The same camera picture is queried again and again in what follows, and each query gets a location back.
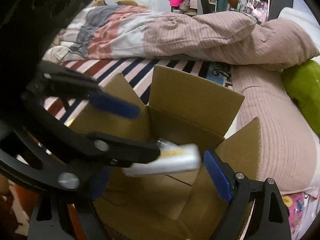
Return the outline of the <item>striped pink fleece blanket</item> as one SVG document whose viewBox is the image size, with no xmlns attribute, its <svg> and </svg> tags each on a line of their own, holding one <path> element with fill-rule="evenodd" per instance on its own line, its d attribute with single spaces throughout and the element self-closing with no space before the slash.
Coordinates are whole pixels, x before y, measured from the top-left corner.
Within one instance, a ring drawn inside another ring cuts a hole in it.
<svg viewBox="0 0 320 240">
<path fill-rule="evenodd" d="M 157 64 L 232 88 L 230 66 L 225 63 L 193 60 L 151 60 L 140 57 L 118 60 L 79 60 L 62 63 L 64 67 L 95 78 L 101 86 L 106 85 L 112 77 L 121 73 L 144 104 L 149 102 L 153 67 Z"/>
</svg>

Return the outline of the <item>brown plush toy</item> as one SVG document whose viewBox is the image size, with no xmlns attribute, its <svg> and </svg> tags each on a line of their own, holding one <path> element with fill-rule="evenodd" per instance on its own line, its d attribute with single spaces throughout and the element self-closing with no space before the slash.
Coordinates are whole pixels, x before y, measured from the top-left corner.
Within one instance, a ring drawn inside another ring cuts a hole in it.
<svg viewBox="0 0 320 240">
<path fill-rule="evenodd" d="M 227 0 L 229 7 L 233 9 L 237 9 L 239 0 Z"/>
</svg>

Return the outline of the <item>white plastic package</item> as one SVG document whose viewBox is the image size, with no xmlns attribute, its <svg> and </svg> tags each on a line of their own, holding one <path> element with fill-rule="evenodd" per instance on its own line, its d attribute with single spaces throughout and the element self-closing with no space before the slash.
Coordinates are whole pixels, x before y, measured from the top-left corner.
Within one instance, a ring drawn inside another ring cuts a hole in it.
<svg viewBox="0 0 320 240">
<path fill-rule="evenodd" d="M 160 156 L 148 164 L 134 163 L 122 171 L 128 177 L 142 177 L 197 170 L 201 166 L 201 155 L 197 145 L 176 145 L 163 138 L 156 142 Z"/>
</svg>

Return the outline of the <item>pink grey patchwork duvet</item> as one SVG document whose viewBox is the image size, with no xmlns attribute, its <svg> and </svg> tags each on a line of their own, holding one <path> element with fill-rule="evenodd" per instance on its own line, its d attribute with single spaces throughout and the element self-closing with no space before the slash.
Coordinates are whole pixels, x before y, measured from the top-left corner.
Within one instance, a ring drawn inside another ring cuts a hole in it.
<svg viewBox="0 0 320 240">
<path fill-rule="evenodd" d="M 237 11 L 190 17 L 131 5 L 87 7 L 58 39 L 45 60 L 188 57 L 279 71 L 319 55 L 310 35 L 292 20 L 260 24 Z"/>
</svg>

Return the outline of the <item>brown cardboard box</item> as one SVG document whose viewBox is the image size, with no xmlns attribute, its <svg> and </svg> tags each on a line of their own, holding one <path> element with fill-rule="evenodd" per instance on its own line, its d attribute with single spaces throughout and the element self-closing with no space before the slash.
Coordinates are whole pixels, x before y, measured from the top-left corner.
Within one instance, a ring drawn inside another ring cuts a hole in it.
<svg viewBox="0 0 320 240">
<path fill-rule="evenodd" d="M 259 177 L 259 121 L 225 139 L 244 97 L 209 80 L 155 66 L 145 105 L 121 74 L 107 83 L 110 94 L 136 103 L 140 116 L 124 119 L 87 105 L 73 120 L 76 133 L 102 132 L 142 142 L 160 138 L 177 145 L 215 150 L 236 172 Z M 112 171 L 95 208 L 107 228 L 128 239 L 208 239 L 224 214 L 222 200 L 204 166 L 193 172 L 127 177 Z"/>
</svg>

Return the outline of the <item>pink ribbed pillow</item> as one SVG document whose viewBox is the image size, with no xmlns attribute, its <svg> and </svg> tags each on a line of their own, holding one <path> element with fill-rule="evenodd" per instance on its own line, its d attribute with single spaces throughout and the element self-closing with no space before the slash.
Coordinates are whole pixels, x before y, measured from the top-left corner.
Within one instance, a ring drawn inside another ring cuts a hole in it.
<svg viewBox="0 0 320 240">
<path fill-rule="evenodd" d="M 237 128 L 260 123 L 258 178 L 273 178 L 281 193 L 319 187 L 319 137 L 285 91 L 281 74 L 257 66 L 231 68 L 233 89 L 245 97 Z"/>
</svg>

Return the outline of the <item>green plush pillow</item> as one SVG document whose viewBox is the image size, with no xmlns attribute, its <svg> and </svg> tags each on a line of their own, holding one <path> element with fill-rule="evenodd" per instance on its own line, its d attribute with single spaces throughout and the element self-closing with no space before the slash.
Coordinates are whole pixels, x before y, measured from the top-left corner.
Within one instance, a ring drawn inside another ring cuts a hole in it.
<svg viewBox="0 0 320 240">
<path fill-rule="evenodd" d="M 309 60 L 283 70 L 281 76 L 287 94 L 319 134 L 319 63 Z"/>
</svg>

